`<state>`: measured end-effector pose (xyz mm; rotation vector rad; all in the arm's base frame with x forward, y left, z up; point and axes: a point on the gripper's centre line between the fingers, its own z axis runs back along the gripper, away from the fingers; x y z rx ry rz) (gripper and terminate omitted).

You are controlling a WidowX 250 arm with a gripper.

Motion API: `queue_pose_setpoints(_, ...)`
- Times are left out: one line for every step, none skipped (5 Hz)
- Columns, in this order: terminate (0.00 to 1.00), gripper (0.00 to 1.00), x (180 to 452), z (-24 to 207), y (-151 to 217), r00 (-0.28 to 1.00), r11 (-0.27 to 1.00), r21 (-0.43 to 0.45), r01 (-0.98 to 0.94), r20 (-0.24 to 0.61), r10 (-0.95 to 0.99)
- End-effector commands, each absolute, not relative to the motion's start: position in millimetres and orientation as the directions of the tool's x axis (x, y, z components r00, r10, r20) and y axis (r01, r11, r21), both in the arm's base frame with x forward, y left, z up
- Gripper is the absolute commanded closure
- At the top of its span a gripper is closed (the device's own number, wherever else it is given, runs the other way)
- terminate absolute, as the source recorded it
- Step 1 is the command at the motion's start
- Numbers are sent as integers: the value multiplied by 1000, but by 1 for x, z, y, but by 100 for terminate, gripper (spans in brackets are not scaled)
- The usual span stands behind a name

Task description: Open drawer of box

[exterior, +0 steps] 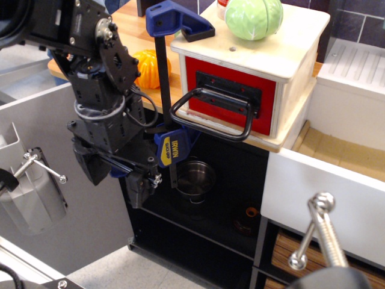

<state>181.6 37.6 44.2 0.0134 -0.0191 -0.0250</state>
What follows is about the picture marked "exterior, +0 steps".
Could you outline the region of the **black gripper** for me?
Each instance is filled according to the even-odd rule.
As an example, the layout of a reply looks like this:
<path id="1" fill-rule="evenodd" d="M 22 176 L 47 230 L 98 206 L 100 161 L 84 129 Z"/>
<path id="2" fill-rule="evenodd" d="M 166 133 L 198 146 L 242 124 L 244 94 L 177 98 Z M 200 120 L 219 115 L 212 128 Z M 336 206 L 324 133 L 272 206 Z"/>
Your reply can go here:
<path id="1" fill-rule="evenodd" d="M 161 182 L 154 149 L 143 137 L 145 120 L 121 119 L 112 122 L 73 120 L 73 151 L 78 164 L 93 185 L 103 181 L 115 168 L 125 177 L 132 208 L 142 208 Z"/>

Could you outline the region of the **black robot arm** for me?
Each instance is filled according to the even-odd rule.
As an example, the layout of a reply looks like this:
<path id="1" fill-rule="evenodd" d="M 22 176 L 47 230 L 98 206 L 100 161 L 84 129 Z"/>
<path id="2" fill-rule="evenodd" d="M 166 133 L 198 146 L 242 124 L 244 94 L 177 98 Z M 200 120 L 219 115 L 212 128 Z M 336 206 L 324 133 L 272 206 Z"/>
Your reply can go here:
<path id="1" fill-rule="evenodd" d="M 26 43 L 50 50 L 72 85 L 78 118 L 67 128 L 87 178 L 94 185 L 108 174 L 120 178 L 129 204 L 141 208 L 162 179 L 143 136 L 138 60 L 112 17 L 95 1 L 2 1 L 1 47 Z"/>

